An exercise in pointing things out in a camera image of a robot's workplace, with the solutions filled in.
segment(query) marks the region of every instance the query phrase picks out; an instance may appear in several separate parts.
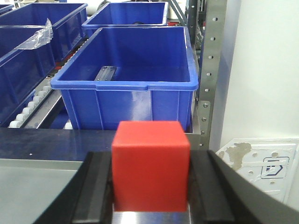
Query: bin rim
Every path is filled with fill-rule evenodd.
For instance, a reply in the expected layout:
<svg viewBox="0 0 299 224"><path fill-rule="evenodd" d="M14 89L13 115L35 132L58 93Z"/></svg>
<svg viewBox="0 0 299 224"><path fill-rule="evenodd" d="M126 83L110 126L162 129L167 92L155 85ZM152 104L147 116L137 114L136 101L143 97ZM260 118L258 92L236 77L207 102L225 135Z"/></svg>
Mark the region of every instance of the bin rim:
<svg viewBox="0 0 299 224"><path fill-rule="evenodd" d="M98 16L109 4L164 4L163 10L163 19L162 23L154 23L154 24L89 24L95 17ZM109 2L106 3L101 9L99 9L96 13L94 13L88 20L86 20L82 24L82 29L98 29L100 27L121 27L121 26L130 26L130 27L147 27L147 26L165 26L167 23L167 14L168 14L168 2L159 1L159 2L144 2L144 1L126 1L126 2Z"/></svg>
<svg viewBox="0 0 299 224"><path fill-rule="evenodd" d="M0 6L4 6L3 8L0 8L0 13L3 13L14 7L14 5L11 4L0 4Z"/></svg>
<svg viewBox="0 0 299 224"><path fill-rule="evenodd" d="M189 82L146 82L146 81L74 81L59 80L68 68L75 63L81 52L84 51L96 36L105 29L183 29L185 34L185 45L187 54L187 64L189 71ZM191 47L189 32L187 27L117 27L99 28L91 38L77 51L77 53L62 67L61 70L52 78L51 87L59 90L96 90L96 91L194 91L198 88L198 73L196 71L195 60Z"/></svg>
<svg viewBox="0 0 299 224"><path fill-rule="evenodd" d="M63 25L69 18L73 17L74 15L76 15L77 13L81 12L83 9L87 8L88 4L86 3L67 3L67 2L61 2L61 3L50 3L50 2L38 2L38 3L30 3L27 4L23 7L17 8L13 11L7 12L4 15L1 16L6 16L10 13L15 13L17 10L22 10L25 7L31 6L31 5L57 5L57 4L65 4L65 5L80 5L80 7L76 8L74 11L71 11L69 14L67 14L65 17L61 18L60 20L58 20L56 23L52 24L52 27L54 28L58 28L61 25ZM35 26L34 24L28 24L28 25L22 25L22 26Z"/></svg>

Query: bolt hole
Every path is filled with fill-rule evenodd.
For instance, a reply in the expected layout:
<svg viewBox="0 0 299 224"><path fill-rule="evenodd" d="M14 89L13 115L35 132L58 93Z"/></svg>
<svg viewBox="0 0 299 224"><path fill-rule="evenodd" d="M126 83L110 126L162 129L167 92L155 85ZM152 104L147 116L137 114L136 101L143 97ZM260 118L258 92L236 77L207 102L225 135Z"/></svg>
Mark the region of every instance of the bolt hole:
<svg viewBox="0 0 299 224"><path fill-rule="evenodd" d="M272 157L278 157L278 153L276 152L272 153Z"/></svg>

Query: white wall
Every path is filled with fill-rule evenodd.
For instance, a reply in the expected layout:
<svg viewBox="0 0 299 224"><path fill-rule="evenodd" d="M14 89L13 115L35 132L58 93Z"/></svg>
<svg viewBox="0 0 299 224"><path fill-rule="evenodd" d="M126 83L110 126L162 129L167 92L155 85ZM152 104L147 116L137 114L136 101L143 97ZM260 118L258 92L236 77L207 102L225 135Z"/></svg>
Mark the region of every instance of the white wall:
<svg viewBox="0 0 299 224"><path fill-rule="evenodd" d="M298 0L242 0L221 147L299 137L298 15Z"/></svg>

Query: white roller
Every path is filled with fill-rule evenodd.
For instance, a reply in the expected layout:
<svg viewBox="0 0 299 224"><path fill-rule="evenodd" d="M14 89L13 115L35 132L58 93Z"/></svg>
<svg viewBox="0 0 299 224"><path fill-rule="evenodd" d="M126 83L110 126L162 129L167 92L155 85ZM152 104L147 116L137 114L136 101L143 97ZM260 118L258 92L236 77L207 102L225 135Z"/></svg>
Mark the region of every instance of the white roller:
<svg viewBox="0 0 299 224"><path fill-rule="evenodd" d="M32 111L33 111L32 108L30 108L30 107L25 107L25 108L23 109L22 113L24 113L24 114L31 114Z"/></svg>
<svg viewBox="0 0 299 224"><path fill-rule="evenodd" d="M36 105L37 105L37 102L35 102L35 101L30 101L30 102L27 104L27 107L34 109L34 108L36 107Z"/></svg>
<svg viewBox="0 0 299 224"><path fill-rule="evenodd" d="M66 129L66 130L71 130L71 129L73 129L73 126L71 125L71 122L67 122L67 123L65 124L65 126L64 126L64 129Z"/></svg>
<svg viewBox="0 0 299 224"><path fill-rule="evenodd" d="M35 96L35 97L33 97L33 101L34 102L40 102L42 100L42 98L40 97L40 96Z"/></svg>
<svg viewBox="0 0 299 224"><path fill-rule="evenodd" d="M45 85L43 87L43 91L49 92L50 90L51 90L51 86L49 86L49 85Z"/></svg>
<svg viewBox="0 0 299 224"><path fill-rule="evenodd" d="M46 94L47 94L47 91L40 90L37 95L43 98Z"/></svg>
<svg viewBox="0 0 299 224"><path fill-rule="evenodd" d="M16 120L16 121L23 122L27 117L28 117L27 114L19 113L19 114L17 115L17 117L15 118L15 120Z"/></svg>
<svg viewBox="0 0 299 224"><path fill-rule="evenodd" d="M20 128L20 127L21 127L21 122L18 120L14 120L9 124L9 128Z"/></svg>

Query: metal plate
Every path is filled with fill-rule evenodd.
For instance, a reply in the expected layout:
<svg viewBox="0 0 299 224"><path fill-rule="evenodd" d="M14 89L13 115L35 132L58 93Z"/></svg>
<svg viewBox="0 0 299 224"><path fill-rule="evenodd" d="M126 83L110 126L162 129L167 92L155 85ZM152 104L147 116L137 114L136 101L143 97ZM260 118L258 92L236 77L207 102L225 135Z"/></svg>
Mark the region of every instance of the metal plate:
<svg viewBox="0 0 299 224"><path fill-rule="evenodd" d="M33 223L80 165L75 161L0 159L0 222Z"/></svg>
<svg viewBox="0 0 299 224"><path fill-rule="evenodd" d="M187 212L114 212L112 224L191 224Z"/></svg>

